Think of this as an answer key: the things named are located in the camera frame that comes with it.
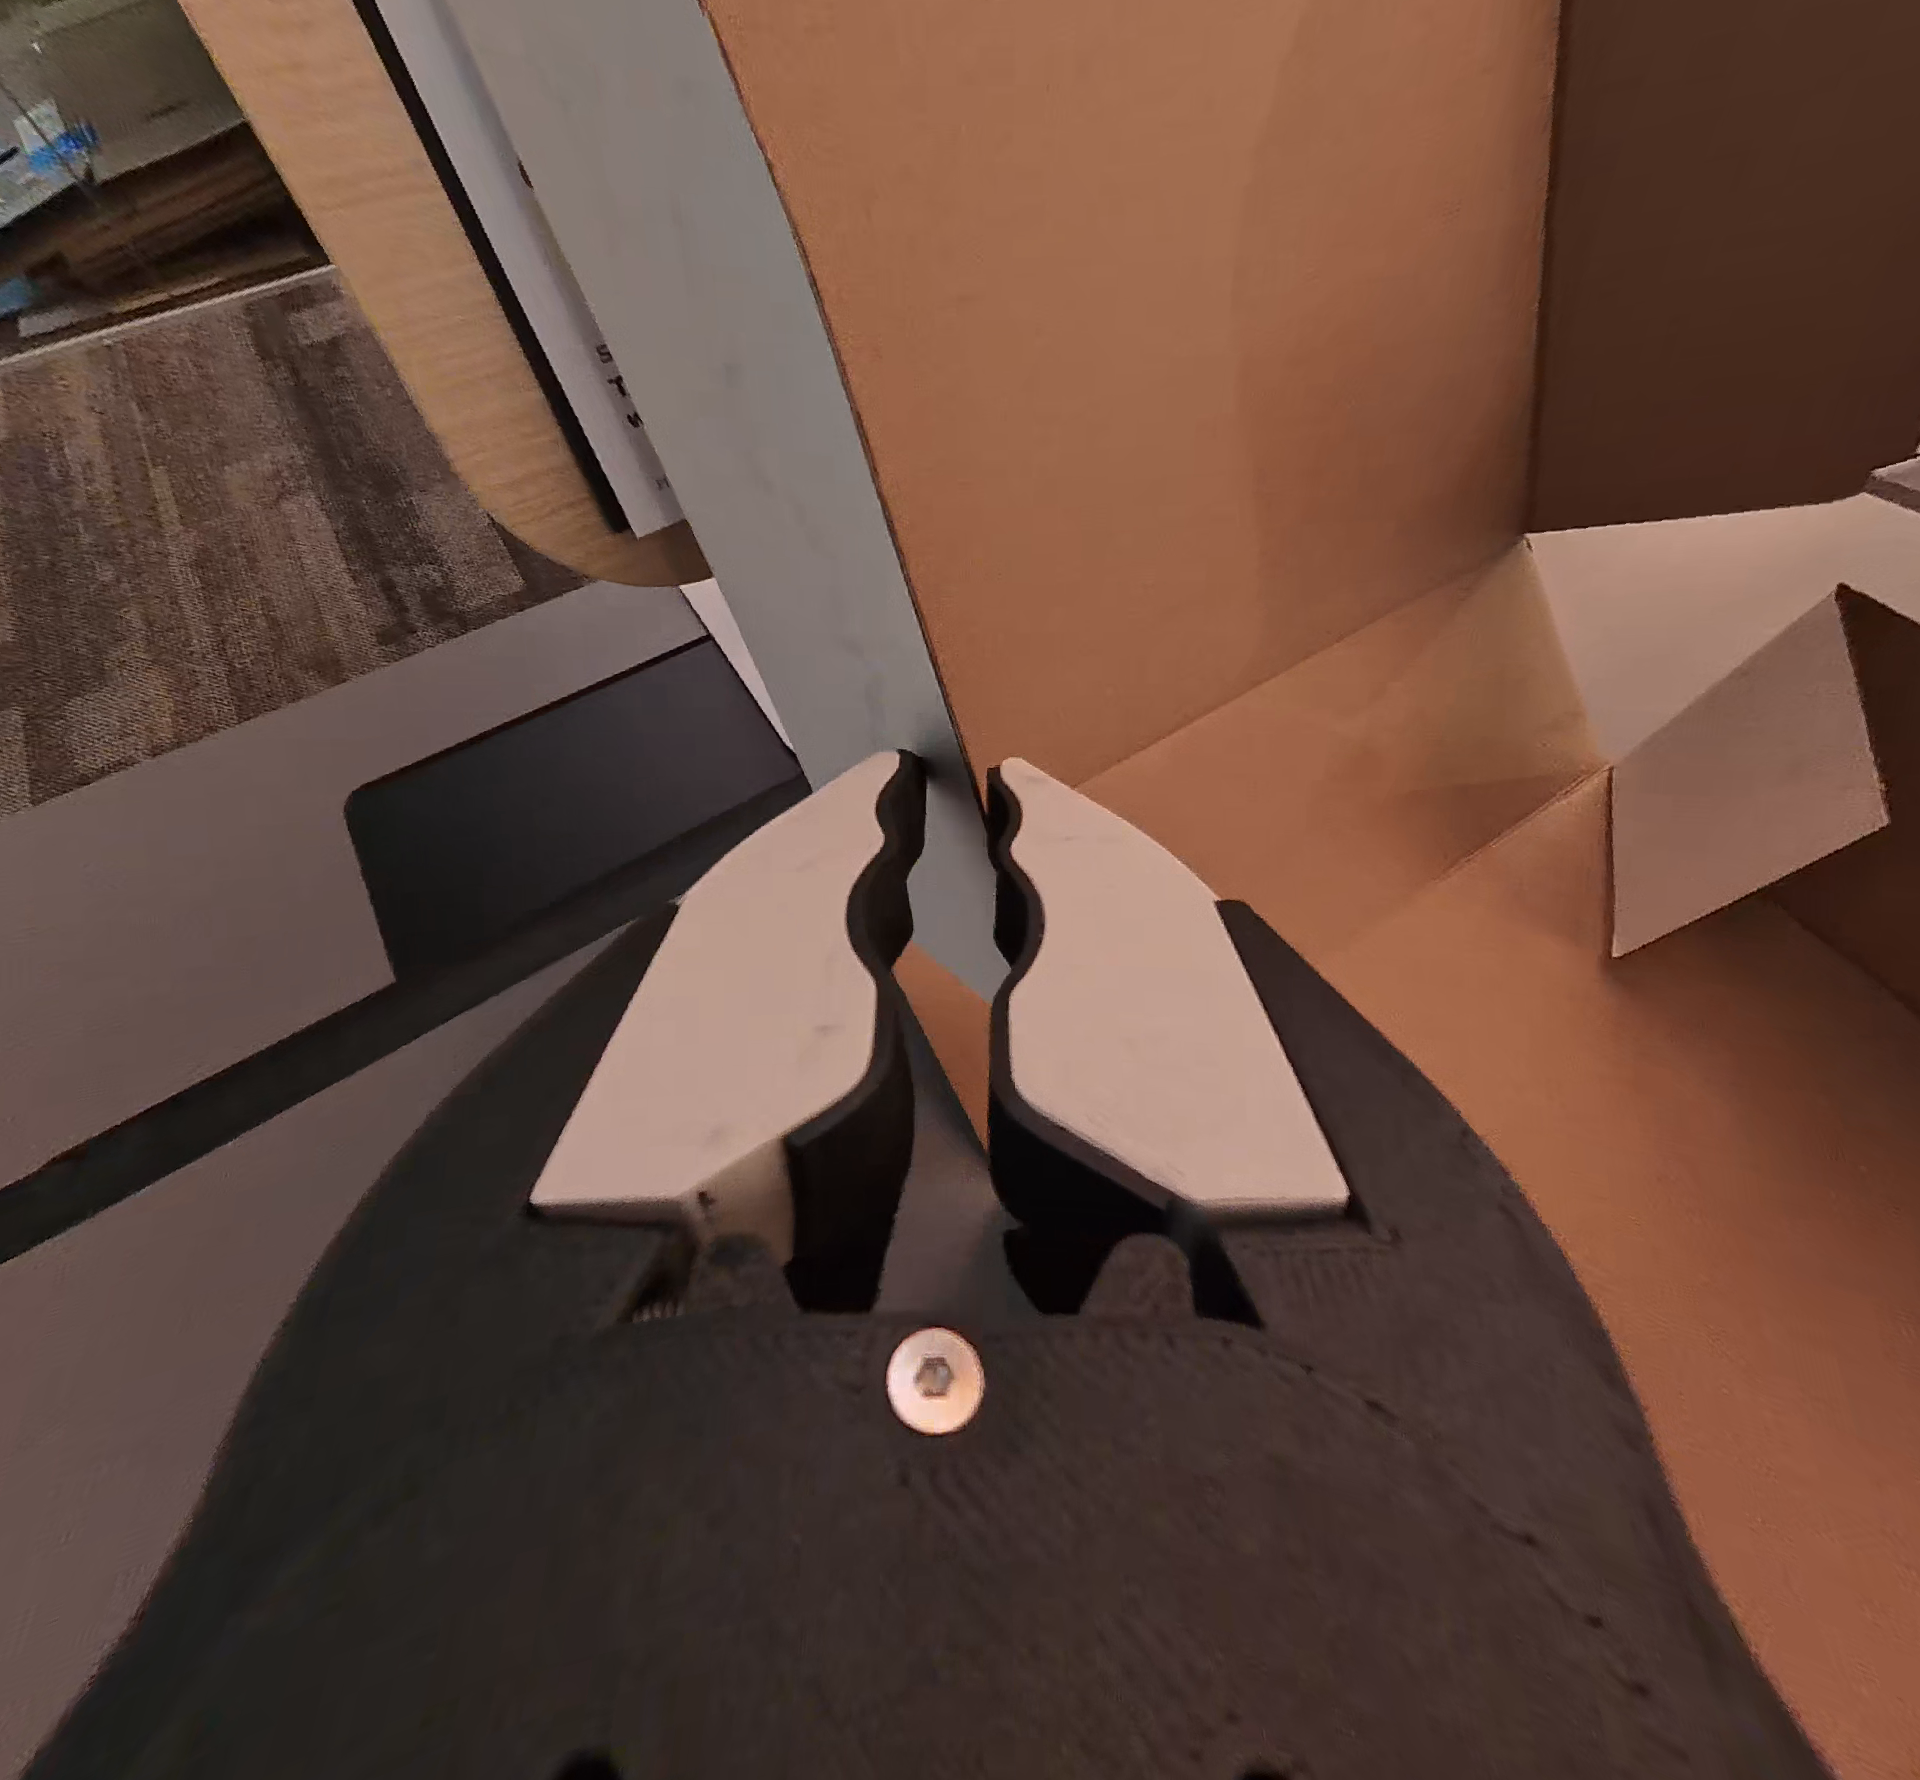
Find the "stack of flattened cardboard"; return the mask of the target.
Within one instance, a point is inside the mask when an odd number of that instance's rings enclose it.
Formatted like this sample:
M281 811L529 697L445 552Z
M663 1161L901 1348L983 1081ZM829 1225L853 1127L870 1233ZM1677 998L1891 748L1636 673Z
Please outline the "stack of flattened cardboard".
M2 42L6 332L323 264L179 0L25 2Z

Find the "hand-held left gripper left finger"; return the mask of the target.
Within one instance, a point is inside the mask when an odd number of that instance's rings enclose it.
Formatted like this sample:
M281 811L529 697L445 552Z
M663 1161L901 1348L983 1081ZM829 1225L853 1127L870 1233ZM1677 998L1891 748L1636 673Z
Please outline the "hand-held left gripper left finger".
M914 1155L909 877L924 767L877 753L677 905L532 1187L541 1217L762 1245L809 1312L870 1312Z

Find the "white cardboard mailer box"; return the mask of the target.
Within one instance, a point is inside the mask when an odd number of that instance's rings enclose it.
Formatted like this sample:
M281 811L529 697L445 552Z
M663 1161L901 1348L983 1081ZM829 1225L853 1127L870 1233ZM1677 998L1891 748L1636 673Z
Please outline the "white cardboard mailer box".
M681 1247L220 1691L459 1776L1916 1776L1916 0L445 0L819 789L870 1312ZM1017 1286L988 776L1352 1190Z

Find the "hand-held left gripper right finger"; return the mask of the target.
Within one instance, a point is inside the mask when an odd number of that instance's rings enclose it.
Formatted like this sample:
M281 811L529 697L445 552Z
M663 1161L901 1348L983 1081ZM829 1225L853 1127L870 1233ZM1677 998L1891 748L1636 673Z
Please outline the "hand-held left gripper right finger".
M1349 1218L1352 1190L1221 898L1022 758L988 776L988 843L988 1165L1017 1286L1079 1312L1147 1236L1196 1312L1254 1312L1226 1233Z

